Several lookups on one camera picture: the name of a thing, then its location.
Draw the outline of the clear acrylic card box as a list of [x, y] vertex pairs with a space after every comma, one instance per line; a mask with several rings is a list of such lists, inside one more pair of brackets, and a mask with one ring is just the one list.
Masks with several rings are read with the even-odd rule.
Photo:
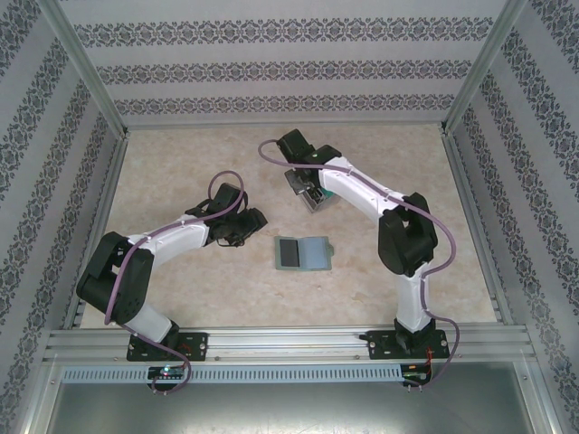
[[[301, 176], [300, 177], [304, 182], [308, 183], [309, 188], [310, 187], [317, 187], [321, 191], [322, 191], [322, 189], [324, 189], [321, 185], [318, 184], [317, 181], [315, 181], [313, 179], [313, 174], [308, 173], [307, 171], [302, 170], [302, 169], [300, 169], [300, 170], [301, 170]], [[297, 196], [305, 204], [305, 206], [307, 207], [307, 209], [310, 213], [321, 212], [321, 211], [327, 209], [328, 207], [330, 207], [331, 205], [334, 205], [334, 204], [339, 202], [339, 197], [337, 195], [335, 195], [330, 200], [327, 200], [325, 198], [324, 194], [322, 193], [322, 202], [321, 203], [313, 203], [312, 201], [310, 201], [310, 199], [307, 196], [307, 192], [305, 192], [304, 194], [301, 194], [301, 195], [297, 195]]]

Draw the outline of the green card holder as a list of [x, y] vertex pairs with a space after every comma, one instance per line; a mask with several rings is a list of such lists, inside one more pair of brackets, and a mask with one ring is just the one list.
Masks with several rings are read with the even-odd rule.
[[[299, 261], [298, 268], [282, 267], [280, 265], [280, 239], [293, 239], [299, 243]], [[275, 249], [275, 268], [277, 270], [291, 271], [327, 271], [332, 270], [332, 257], [334, 256], [334, 247], [330, 244], [328, 237], [282, 237], [277, 236], [274, 239]]]

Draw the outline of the left controller circuit board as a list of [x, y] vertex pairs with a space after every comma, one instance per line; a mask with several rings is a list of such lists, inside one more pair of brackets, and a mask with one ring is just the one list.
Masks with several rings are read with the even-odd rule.
[[184, 378], [185, 368], [183, 366], [165, 365], [150, 367], [147, 371], [147, 379], [149, 381], [182, 381]]

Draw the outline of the controller circuit board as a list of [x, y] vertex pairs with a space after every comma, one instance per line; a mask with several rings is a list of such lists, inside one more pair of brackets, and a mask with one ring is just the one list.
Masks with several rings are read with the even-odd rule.
[[432, 365], [422, 364], [402, 364], [402, 376], [405, 384], [418, 387], [425, 385], [432, 379]]
[[182, 381], [184, 378], [185, 368], [183, 366], [165, 365], [150, 367], [147, 371], [147, 379], [149, 381]]

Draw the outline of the grey metal sheet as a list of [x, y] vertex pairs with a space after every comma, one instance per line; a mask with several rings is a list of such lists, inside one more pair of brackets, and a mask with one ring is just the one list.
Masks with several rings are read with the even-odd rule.
[[388, 383], [66, 384], [48, 434], [535, 434], [513, 391], [408, 392]]

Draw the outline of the right controller circuit board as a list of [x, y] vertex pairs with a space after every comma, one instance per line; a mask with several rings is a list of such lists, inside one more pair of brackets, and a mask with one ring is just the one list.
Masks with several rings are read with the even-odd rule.
[[405, 384], [418, 387], [425, 385], [432, 379], [432, 365], [422, 364], [402, 364], [402, 376]]

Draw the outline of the aluminium rear rail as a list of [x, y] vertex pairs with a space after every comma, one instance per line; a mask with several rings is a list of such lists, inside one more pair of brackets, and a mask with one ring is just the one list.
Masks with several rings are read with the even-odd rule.
[[386, 121], [386, 120], [326, 120], [326, 121], [264, 121], [264, 122], [202, 122], [191, 124], [149, 124], [126, 126], [127, 132], [154, 130], [192, 130], [192, 129], [225, 129], [225, 128], [285, 128], [294, 127], [414, 127], [436, 126], [443, 130], [443, 121]]

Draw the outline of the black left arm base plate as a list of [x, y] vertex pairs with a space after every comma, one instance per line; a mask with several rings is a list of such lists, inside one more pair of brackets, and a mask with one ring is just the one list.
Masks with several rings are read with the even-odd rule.
[[[208, 347], [208, 334], [178, 332], [173, 337], [166, 338], [162, 345], [184, 355], [191, 362], [203, 362]], [[128, 342], [127, 360], [130, 362], [173, 362], [180, 361], [180, 358], [131, 336]]]

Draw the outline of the aluminium side rail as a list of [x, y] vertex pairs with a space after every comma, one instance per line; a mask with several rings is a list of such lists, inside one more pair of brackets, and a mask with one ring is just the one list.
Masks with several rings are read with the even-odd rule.
[[498, 269], [494, 263], [492, 252], [487, 243], [482, 220], [478, 213], [474, 196], [470, 189], [468, 177], [460, 160], [460, 154], [453, 137], [442, 132], [441, 141], [449, 161], [451, 173], [457, 186], [460, 202], [465, 213], [475, 251], [477, 253], [481, 272], [488, 288], [489, 297], [496, 319], [503, 325], [512, 326], [516, 323], [508, 307], [505, 292], [501, 285]]
[[76, 325], [77, 311], [79, 304], [81, 303], [76, 294], [76, 287], [80, 282], [82, 273], [90, 262], [91, 255], [97, 248], [102, 235], [105, 233], [129, 140], [130, 132], [127, 131], [123, 138], [120, 139], [119, 144], [111, 157], [107, 178], [103, 184], [98, 208], [90, 229], [90, 237], [88, 238], [86, 248], [82, 255], [81, 263], [78, 268], [78, 276], [71, 288], [71, 297], [65, 310], [66, 316], [62, 319], [62, 324], [60, 326], [61, 330], [68, 330], [74, 328]]

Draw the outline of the aluminium mounting rail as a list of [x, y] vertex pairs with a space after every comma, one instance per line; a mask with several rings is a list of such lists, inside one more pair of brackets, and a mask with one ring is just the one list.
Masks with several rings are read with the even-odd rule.
[[[358, 327], [233, 327], [205, 328], [202, 348], [208, 364], [306, 364], [367, 361], [369, 343]], [[129, 333], [120, 329], [72, 329], [50, 333], [44, 363], [122, 364]], [[453, 357], [457, 363], [522, 362], [536, 359], [536, 347], [523, 325], [466, 324]]]

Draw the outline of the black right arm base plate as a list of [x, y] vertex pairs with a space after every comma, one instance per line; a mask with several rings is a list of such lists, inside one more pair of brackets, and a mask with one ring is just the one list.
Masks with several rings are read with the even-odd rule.
[[445, 359], [450, 347], [444, 331], [434, 330], [428, 335], [411, 336], [390, 330], [373, 330], [365, 334], [371, 360]]

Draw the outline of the aluminium frame post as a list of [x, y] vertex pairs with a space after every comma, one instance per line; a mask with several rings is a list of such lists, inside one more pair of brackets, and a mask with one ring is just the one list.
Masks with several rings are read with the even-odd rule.
[[47, 22], [68, 53], [76, 71], [86, 84], [100, 112], [107, 120], [116, 137], [124, 137], [128, 128], [110, 94], [108, 93], [96, 67], [90, 60], [81, 39], [62, 10], [59, 0], [35, 0]]
[[497, 57], [500, 47], [515, 25], [528, 0], [506, 0], [496, 22], [489, 31], [479, 55], [473, 62], [467, 77], [462, 84], [446, 118], [441, 123], [441, 133], [448, 136], [460, 123], [463, 113], [468, 108], [479, 85], [486, 76], [490, 66]]

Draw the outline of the aluminium frame leg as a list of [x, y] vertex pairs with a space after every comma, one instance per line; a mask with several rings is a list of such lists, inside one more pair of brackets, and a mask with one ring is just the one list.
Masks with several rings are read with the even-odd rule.
[[62, 380], [62, 368], [43, 363], [24, 414], [19, 434], [47, 434]]
[[538, 362], [529, 362], [527, 364], [527, 379], [531, 381], [535, 394], [536, 412], [541, 420], [540, 432], [542, 434], [563, 434], [555, 406]]

